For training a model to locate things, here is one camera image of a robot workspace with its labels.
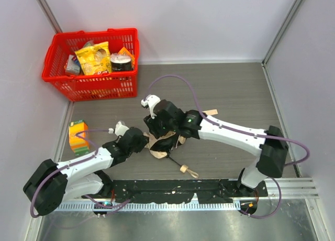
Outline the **beige and black umbrella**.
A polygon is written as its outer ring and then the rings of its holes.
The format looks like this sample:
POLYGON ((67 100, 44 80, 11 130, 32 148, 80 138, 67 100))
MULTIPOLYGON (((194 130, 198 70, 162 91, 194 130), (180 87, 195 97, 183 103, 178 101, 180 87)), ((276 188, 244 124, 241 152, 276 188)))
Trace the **beige and black umbrella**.
POLYGON ((157 111, 159 113, 168 113, 172 116, 171 126, 172 130, 166 135, 156 139, 150 132, 144 133, 149 137, 149 142, 145 146, 149 150, 152 156, 157 159, 167 158, 176 163, 180 172, 189 173, 193 178, 199 178, 199 174, 191 170, 187 165, 182 165, 171 157, 171 152, 179 146, 185 144, 189 138, 199 139, 198 131, 202 128, 200 126, 204 117, 207 117, 206 113, 201 114, 197 110, 189 110, 183 112, 177 108, 175 110, 171 108, 163 108, 157 111))

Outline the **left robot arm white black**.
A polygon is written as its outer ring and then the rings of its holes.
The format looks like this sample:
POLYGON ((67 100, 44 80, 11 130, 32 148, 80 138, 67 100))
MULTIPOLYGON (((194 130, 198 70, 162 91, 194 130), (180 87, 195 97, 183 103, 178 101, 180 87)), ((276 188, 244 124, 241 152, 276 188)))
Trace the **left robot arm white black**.
POLYGON ((47 159, 38 166, 23 187, 30 200, 31 217, 48 215, 62 202, 78 196, 106 196, 111 191, 111 180, 103 171, 125 162, 149 143, 149 137, 140 129, 122 122, 106 132, 115 134, 116 140, 75 159, 63 162, 47 159))

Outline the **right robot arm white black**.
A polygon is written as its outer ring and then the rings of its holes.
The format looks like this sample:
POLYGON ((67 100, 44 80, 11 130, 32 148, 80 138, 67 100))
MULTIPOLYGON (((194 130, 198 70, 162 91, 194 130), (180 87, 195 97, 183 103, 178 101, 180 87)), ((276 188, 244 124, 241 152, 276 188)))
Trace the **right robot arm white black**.
POLYGON ((237 147, 256 157, 239 174, 236 187, 241 194, 252 194, 266 178, 282 177, 288 145, 280 140, 282 132, 279 128, 246 128, 197 110, 184 112, 172 102, 155 95, 142 100, 141 106, 150 113, 144 122, 149 129, 147 148, 154 157, 168 157, 174 148, 189 138, 212 140, 237 147))

